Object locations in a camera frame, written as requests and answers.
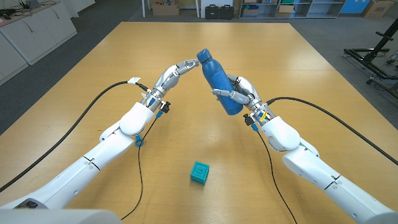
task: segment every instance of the blue cube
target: blue cube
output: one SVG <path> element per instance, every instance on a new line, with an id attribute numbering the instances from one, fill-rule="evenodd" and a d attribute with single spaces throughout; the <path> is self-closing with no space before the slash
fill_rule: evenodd
<path id="1" fill-rule="evenodd" d="M 195 161 L 191 172 L 191 180 L 204 185 L 209 174 L 209 168 L 209 165 Z"/>

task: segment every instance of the black case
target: black case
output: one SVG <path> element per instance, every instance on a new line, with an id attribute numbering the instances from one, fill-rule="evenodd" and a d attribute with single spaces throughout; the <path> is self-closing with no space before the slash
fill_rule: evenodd
<path id="1" fill-rule="evenodd" d="M 234 7 L 225 5 L 220 7 L 220 19 L 232 19 L 234 17 Z"/>
<path id="2" fill-rule="evenodd" d="M 218 19 L 220 13 L 220 8 L 215 4 L 206 6 L 205 8 L 205 18 L 206 19 Z"/>

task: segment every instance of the gray carpet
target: gray carpet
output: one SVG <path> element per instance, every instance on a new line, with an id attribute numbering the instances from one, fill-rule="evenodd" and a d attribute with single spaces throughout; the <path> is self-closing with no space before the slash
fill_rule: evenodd
<path id="1" fill-rule="evenodd" d="M 375 84 L 366 81 L 373 75 L 352 58 L 345 58 L 345 48 L 373 48 L 381 40 L 376 31 L 385 32 L 398 17 L 398 4 L 394 4 L 383 18 L 339 17 L 337 19 L 232 19 L 206 20 L 197 18 L 196 10 L 184 9 L 180 16 L 153 16 L 146 9 L 146 18 L 137 11 L 129 21 L 149 22 L 288 22 L 290 23 L 351 85 L 362 94 L 395 128 L 398 129 L 398 100 Z M 385 47 L 390 52 L 373 60 L 382 66 L 387 58 L 398 50 L 398 32 Z M 398 62 L 384 65 L 382 69 L 397 75 Z M 386 80 L 386 85 L 394 82 Z"/>
<path id="2" fill-rule="evenodd" d="M 96 0 L 96 4 L 79 12 L 73 18 L 78 34 L 55 49 L 42 60 L 0 86 L 0 134 L 21 117 L 37 100 L 67 74 L 90 50 L 122 21 L 159 22 L 213 22 L 196 18 L 195 10 L 181 10 L 178 17 L 154 17 L 147 11 L 142 18 L 141 2 L 132 0 Z M 385 91 L 367 86 L 372 74 L 350 58 L 343 58 L 348 47 L 374 47 L 380 37 L 398 16 L 398 4 L 382 19 L 343 17 L 337 19 L 250 20 L 233 19 L 217 22 L 289 22 L 312 44 L 380 113 L 398 129 L 398 100 Z M 398 49 L 398 40 L 389 42 L 392 52 Z M 377 59 L 379 65 L 386 57 Z"/>

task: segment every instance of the cable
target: cable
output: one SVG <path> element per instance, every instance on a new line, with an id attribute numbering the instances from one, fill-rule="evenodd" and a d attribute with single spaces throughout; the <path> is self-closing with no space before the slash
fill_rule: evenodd
<path id="1" fill-rule="evenodd" d="M 375 88 L 375 89 L 377 89 L 377 90 L 379 90 L 379 91 L 387 91 L 387 90 L 385 90 L 385 89 L 383 89 L 383 88 L 379 89 L 379 88 L 376 87 L 376 86 L 379 86 L 379 85 L 375 83 L 375 84 L 373 85 L 373 88 Z"/>
<path id="2" fill-rule="evenodd" d="M 279 191 L 278 185 L 276 185 L 276 181 L 275 181 L 275 177 L 274 177 L 274 170 L 273 170 L 273 168 L 272 168 L 272 159 L 271 159 L 271 155 L 269 154 L 268 147 L 267 147 L 266 143 L 264 142 L 264 140 L 263 140 L 263 138 L 262 138 L 260 132 L 259 132 L 259 131 L 256 131 L 256 132 L 257 132 L 257 134 L 260 136 L 262 143 L 264 143 L 264 146 L 265 146 L 266 149 L 267 149 L 267 153 L 268 153 L 268 157 L 269 157 L 269 163 L 270 163 L 270 165 L 271 165 L 272 179 L 274 180 L 274 184 L 275 184 L 276 190 L 278 191 L 279 196 L 281 197 L 282 201 L 284 201 L 284 203 L 285 203 L 287 209 L 289 210 L 290 214 L 292 215 L 292 217 L 293 217 L 293 219 L 294 219 L 294 222 L 297 224 L 297 221 L 296 221 L 296 219 L 294 218 L 294 215 L 293 215 L 292 211 L 290 210 L 289 206 L 287 206 L 287 204 L 286 204 L 286 202 L 285 202 L 285 199 L 282 197 L 282 194 L 281 194 L 280 191 Z"/>
<path id="3" fill-rule="evenodd" d="M 122 219 L 120 219 L 120 220 L 123 220 L 123 219 L 127 218 L 133 211 L 136 210 L 136 208 L 138 207 L 138 205 L 139 205 L 140 202 L 141 202 L 141 199 L 142 199 L 142 192 L 144 191 L 144 184 L 142 183 L 142 172 L 141 172 L 141 162 L 140 162 L 140 159 L 139 159 L 139 152 L 140 152 L 140 150 L 141 150 L 141 146 L 142 146 L 142 143 L 144 142 L 145 137 L 147 136 L 148 132 L 150 131 L 150 129 L 151 129 L 152 126 L 154 125 L 154 123 L 155 123 L 155 121 L 157 120 L 157 118 L 158 118 L 158 117 L 156 117 L 155 120 L 154 120 L 154 122 L 150 125 L 148 131 L 145 133 L 145 135 L 144 135 L 144 137 L 142 138 L 142 141 L 141 141 L 141 143 L 140 143 L 140 145 L 139 145 L 139 147 L 138 147 L 138 169 L 139 169 L 139 177 L 140 177 L 140 179 L 141 179 L 141 194 L 140 194 L 140 196 L 139 196 L 137 205 L 131 210 L 131 212 L 129 212 L 127 215 L 125 215 L 125 216 L 124 216 Z"/>
<path id="4" fill-rule="evenodd" d="M 143 84 L 136 82 L 136 85 L 139 86 L 139 88 L 142 88 L 144 91 L 148 91 L 148 87 L 144 86 Z"/>
<path id="5" fill-rule="evenodd" d="M 28 168 L 26 168 L 24 171 L 22 171 L 20 174 L 18 174 L 16 177 L 14 177 L 12 180 L 10 180 L 8 183 L 6 183 L 4 186 L 2 186 L 0 188 L 0 192 L 2 192 L 3 190 L 6 190 L 9 186 L 11 186 L 13 183 L 15 183 L 17 180 L 19 180 L 21 177 L 23 177 L 26 173 L 28 173 L 33 167 L 35 167 L 40 161 L 42 161 L 44 158 L 46 158 L 57 146 L 59 146 L 61 144 L 61 142 L 63 140 L 65 140 L 68 135 L 73 131 L 73 129 L 75 129 L 75 127 L 77 126 L 77 124 L 81 121 L 81 119 L 83 119 L 83 117 L 87 114 L 88 110 L 94 105 L 94 103 L 104 94 L 106 93 L 108 90 L 112 89 L 115 86 L 121 85 L 121 84 L 125 84 L 127 83 L 127 81 L 123 81 L 123 82 L 118 82 L 115 83 L 109 87 L 107 87 L 104 91 L 102 91 L 91 103 L 90 105 L 88 105 L 88 107 L 86 108 L 86 110 L 80 115 L 80 117 L 77 119 L 77 121 L 75 122 L 75 124 L 73 124 L 73 126 L 68 130 L 68 132 L 66 134 L 64 134 L 62 136 L 62 138 L 55 143 L 55 145 L 53 145 L 47 152 L 45 152 L 45 154 L 43 154 L 42 156 L 40 156 L 40 158 L 38 158 L 34 163 L 32 163 Z"/>
<path id="6" fill-rule="evenodd" d="M 377 151 L 379 151 L 381 154 L 383 154 L 383 156 L 386 156 L 390 161 L 392 161 L 393 163 L 398 165 L 398 161 L 395 160 L 392 156 L 390 156 L 388 153 L 384 152 L 380 147 L 378 147 L 373 142 L 371 142 L 369 139 L 367 139 L 365 136 L 363 136 L 362 134 L 357 132 L 350 125 L 346 124 L 344 121 L 342 121 L 341 119 L 339 119 L 338 117 L 336 117 L 335 115 L 330 113 L 329 111 L 321 108 L 320 106 L 317 106 L 317 105 L 315 105 L 313 103 L 310 103 L 310 102 L 307 102 L 305 100 L 301 100 L 301 99 L 298 99 L 298 98 L 293 98 L 293 97 L 277 97 L 277 98 L 274 98 L 274 99 L 271 99 L 271 100 L 267 101 L 267 105 L 270 105 L 271 103 L 273 103 L 273 102 L 275 102 L 277 100 L 295 100 L 295 101 L 299 101 L 301 103 L 305 103 L 307 105 L 310 105 L 312 107 L 315 107 L 316 109 L 324 112 L 325 114 L 327 114 L 327 115 L 331 116 L 332 118 L 334 118 L 335 120 L 337 120 L 340 124 L 344 125 L 344 127 L 348 128 L 350 131 L 352 131 L 354 134 L 356 134 L 358 137 L 360 137 L 363 141 L 366 141 L 369 145 L 371 145 L 373 148 L 375 148 Z"/>

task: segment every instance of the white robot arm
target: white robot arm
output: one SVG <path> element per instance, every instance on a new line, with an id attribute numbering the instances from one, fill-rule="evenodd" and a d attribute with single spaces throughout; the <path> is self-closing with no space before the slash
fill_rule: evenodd
<path id="1" fill-rule="evenodd" d="M 166 69 L 153 90 L 147 89 L 147 94 L 143 94 L 140 103 L 136 103 L 120 121 L 104 131 L 97 146 L 42 188 L 0 208 L 65 208 L 101 169 L 130 148 L 134 143 L 130 136 L 143 132 L 145 124 L 154 117 L 157 108 L 160 107 L 161 113 L 168 112 L 170 103 L 162 101 L 162 98 L 177 84 L 181 75 L 197 66 L 199 61 L 191 59 Z M 136 84 L 138 79 L 134 77 L 128 83 Z"/>
<path id="2" fill-rule="evenodd" d="M 396 222 L 392 219 L 390 222 L 385 221 L 385 217 L 395 211 L 324 163 L 311 144 L 302 139 L 282 118 L 275 116 L 266 103 L 262 104 L 256 89 L 247 79 L 234 75 L 228 75 L 228 78 L 235 91 L 225 93 L 225 90 L 213 89 L 213 94 L 228 96 L 238 103 L 245 102 L 242 104 L 252 111 L 250 115 L 244 115 L 246 124 L 251 125 L 257 121 L 261 131 L 268 137 L 270 146 L 278 152 L 287 152 L 282 160 L 292 172 L 324 191 L 357 223 Z"/>

